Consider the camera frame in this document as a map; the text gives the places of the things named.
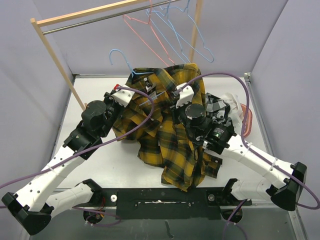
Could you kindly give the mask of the yellow plaid shirt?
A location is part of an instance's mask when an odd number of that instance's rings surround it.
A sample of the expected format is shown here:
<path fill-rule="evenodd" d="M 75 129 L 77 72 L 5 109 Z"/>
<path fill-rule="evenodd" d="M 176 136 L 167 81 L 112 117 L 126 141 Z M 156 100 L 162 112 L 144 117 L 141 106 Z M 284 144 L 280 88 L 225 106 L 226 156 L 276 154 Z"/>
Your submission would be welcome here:
<path fill-rule="evenodd" d="M 155 85 L 154 112 L 138 130 L 129 133 L 146 119 L 152 108 L 146 97 L 134 94 L 112 127 L 115 136 L 126 135 L 125 139 L 140 144 L 138 157 L 148 165 L 163 168 L 162 184 L 186 192 L 198 186 L 206 176 L 216 178 L 222 161 L 193 144 L 185 127 L 173 122 L 170 111 L 173 91 L 201 75 L 199 67 L 186 63 L 166 68 L 136 68 L 135 72 L 137 74 L 129 76 L 125 85 L 144 93 L 147 85 Z"/>

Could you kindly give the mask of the black white checked shirt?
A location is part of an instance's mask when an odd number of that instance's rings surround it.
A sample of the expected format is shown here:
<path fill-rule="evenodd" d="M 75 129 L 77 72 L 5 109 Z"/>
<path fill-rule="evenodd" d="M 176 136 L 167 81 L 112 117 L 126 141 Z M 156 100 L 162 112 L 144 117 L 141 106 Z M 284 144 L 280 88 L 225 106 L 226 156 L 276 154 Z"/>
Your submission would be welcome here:
<path fill-rule="evenodd" d="M 223 99 L 207 92 L 205 94 L 205 109 L 206 117 L 214 124 L 222 124 L 226 127 L 232 125 L 232 120 L 229 117 L 231 107 Z"/>

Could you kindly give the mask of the blue hanger of yellow shirt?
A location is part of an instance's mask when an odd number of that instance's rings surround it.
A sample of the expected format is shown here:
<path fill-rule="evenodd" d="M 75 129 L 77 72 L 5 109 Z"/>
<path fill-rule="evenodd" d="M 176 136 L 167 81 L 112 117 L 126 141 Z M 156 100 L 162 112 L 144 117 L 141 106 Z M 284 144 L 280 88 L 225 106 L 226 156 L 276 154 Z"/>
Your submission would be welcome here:
<path fill-rule="evenodd" d="M 154 68 L 152 68 L 151 70 L 145 70 L 145 71 L 141 71 L 141 72 L 135 71 L 134 68 L 129 63 L 126 55 L 120 49 L 117 49 L 117 48 L 114 48 L 109 52 L 108 58 L 109 58 L 109 62 L 110 62 L 111 65 L 113 65 L 113 60 L 112 60 L 112 53 L 113 52 L 118 52 L 118 53 L 120 53 L 122 55 L 124 61 L 126 62 L 127 67 L 129 68 L 129 71 L 130 71 L 130 75 L 129 76 L 130 77 L 134 78 L 134 77 L 138 76 L 138 77 L 143 77 L 144 78 L 145 76 L 148 77 L 148 76 L 150 76 L 150 75 L 155 73 L 155 69 Z M 124 85 L 124 88 L 125 88 L 125 90 L 134 91 L 133 88 L 130 88 L 127 85 Z"/>

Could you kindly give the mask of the pink plastic laundry basket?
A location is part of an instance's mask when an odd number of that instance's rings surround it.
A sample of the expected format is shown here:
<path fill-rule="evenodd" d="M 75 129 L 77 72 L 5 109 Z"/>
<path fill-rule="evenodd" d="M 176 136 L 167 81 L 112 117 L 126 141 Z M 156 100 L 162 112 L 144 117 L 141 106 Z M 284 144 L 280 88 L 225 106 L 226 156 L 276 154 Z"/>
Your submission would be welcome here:
<path fill-rule="evenodd" d="M 242 104 L 242 103 L 240 105 L 241 105 L 243 117 L 244 117 L 244 114 L 245 114 L 247 107 L 245 104 Z M 244 134 L 243 134 L 244 138 L 247 138 L 250 135 L 251 130 L 252 130 L 252 123 L 253 123 L 253 113 L 252 113 L 251 109 L 249 108 L 247 118 L 245 121 L 245 130 L 244 130 Z"/>

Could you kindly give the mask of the pink hanger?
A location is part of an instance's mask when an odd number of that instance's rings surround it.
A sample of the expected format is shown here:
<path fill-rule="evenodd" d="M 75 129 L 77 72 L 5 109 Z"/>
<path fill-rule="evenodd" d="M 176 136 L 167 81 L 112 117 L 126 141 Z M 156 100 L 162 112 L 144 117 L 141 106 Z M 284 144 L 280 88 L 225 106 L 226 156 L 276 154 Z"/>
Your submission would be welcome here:
<path fill-rule="evenodd" d="M 170 57 L 168 50 L 163 44 L 161 38 L 156 33 L 152 24 L 153 2 L 148 1 L 146 18 L 136 18 L 132 15 L 124 14 L 122 19 L 134 35 L 144 44 L 144 46 L 152 52 L 153 56 L 160 60 L 166 67 L 169 67 L 169 62 L 174 64 L 174 60 Z"/>

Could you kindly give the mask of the light blue wire hanger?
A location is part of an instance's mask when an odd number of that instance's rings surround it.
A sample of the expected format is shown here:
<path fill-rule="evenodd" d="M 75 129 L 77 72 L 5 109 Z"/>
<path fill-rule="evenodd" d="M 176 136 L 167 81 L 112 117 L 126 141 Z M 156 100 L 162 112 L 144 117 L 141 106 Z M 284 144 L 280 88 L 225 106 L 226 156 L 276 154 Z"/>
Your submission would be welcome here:
<path fill-rule="evenodd" d="M 163 20 L 164 22 L 168 25 L 168 27 L 173 31 L 179 47 L 180 47 L 180 52 L 181 54 L 191 63 L 194 60 L 195 57 L 195 53 L 197 53 L 198 55 L 200 55 L 204 60 L 206 60 L 209 63 L 213 63 L 215 61 L 215 57 L 214 54 L 212 53 L 212 51 L 206 46 L 205 43 L 205 39 L 200 31 L 199 25 L 200 25 L 200 20 L 201 20 L 201 14 L 202 14 L 202 9 L 204 6 L 204 1 L 203 0 L 197 0 L 195 3 L 195 12 L 194 12 L 194 17 L 192 17 L 189 13 L 189 8 L 190 8 L 190 4 L 191 1 L 188 0 L 185 7 L 184 8 L 180 8 L 178 6 L 173 6 L 172 3 L 174 1 L 173 0 L 169 0 L 167 3 L 167 6 L 164 8 L 161 8 L 161 10 L 165 11 L 165 13 L 163 14 Z M 191 40 L 190 42 L 188 42 L 187 40 L 185 40 L 176 30 L 176 28 L 174 27 L 173 23 L 170 20 L 169 17 L 169 11 L 170 10 L 178 10 L 181 13 L 186 14 L 187 18 L 191 21 L 192 23 L 192 31 L 191 31 Z M 209 57 L 205 56 L 203 53 L 201 53 L 199 50 L 197 50 L 196 45 L 197 45 L 197 40 L 198 38 L 201 40 L 202 43 L 202 48 L 208 52 Z M 180 40 L 183 40 L 188 46 L 189 46 L 189 54 L 188 56 L 186 56 L 186 54 L 184 53 L 182 44 L 180 42 Z"/>

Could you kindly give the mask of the blue hanger of white shirt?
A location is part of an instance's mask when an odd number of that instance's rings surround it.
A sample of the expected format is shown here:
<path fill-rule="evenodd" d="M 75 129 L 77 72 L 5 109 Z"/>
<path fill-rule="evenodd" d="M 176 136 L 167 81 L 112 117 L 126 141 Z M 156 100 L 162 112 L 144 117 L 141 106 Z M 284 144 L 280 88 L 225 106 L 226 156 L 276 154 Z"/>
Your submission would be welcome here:
<path fill-rule="evenodd" d="M 177 30 L 171 16 L 174 15 L 175 10 L 177 10 L 178 13 L 184 14 L 188 6 L 189 0 L 185 8 L 176 6 L 174 0 L 168 0 L 167 3 L 163 5 L 149 7 L 145 10 L 145 13 L 150 17 L 152 27 L 155 28 L 176 57 L 184 64 L 190 63 L 191 61 L 184 51 L 183 37 L 181 37 L 181 34 Z"/>

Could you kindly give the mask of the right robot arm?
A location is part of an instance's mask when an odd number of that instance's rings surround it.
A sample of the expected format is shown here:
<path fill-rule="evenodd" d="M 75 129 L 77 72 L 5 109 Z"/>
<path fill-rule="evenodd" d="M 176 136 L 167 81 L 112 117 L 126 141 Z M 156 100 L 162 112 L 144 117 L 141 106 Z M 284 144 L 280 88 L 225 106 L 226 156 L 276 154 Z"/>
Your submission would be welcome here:
<path fill-rule="evenodd" d="M 187 139 L 196 147 L 211 156 L 217 154 L 233 159 L 264 178 L 260 182 L 234 180 L 231 187 L 222 192 L 227 204 L 233 205 L 244 199 L 270 200 L 283 210 L 296 209 L 302 193 L 300 183 L 306 181 L 305 164 L 280 160 L 249 143 L 243 143 L 230 118 L 210 118 L 201 104 L 173 105 L 170 109 L 174 123 L 184 126 Z"/>

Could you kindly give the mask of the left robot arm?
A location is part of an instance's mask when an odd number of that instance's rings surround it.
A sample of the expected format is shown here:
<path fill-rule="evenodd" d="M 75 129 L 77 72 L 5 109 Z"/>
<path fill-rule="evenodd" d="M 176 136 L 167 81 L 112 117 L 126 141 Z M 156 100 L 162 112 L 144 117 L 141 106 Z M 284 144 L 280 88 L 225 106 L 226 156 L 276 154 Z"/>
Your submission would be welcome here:
<path fill-rule="evenodd" d="M 120 113 L 129 104 L 131 93 L 124 90 L 105 93 L 104 100 L 90 102 L 81 121 L 69 134 L 42 173 L 15 193 L 2 197 L 3 204 L 31 236 L 41 232 L 56 215 L 80 204 L 102 203 L 102 188 L 92 179 L 54 194 L 60 183 L 94 152 L 111 130 Z"/>

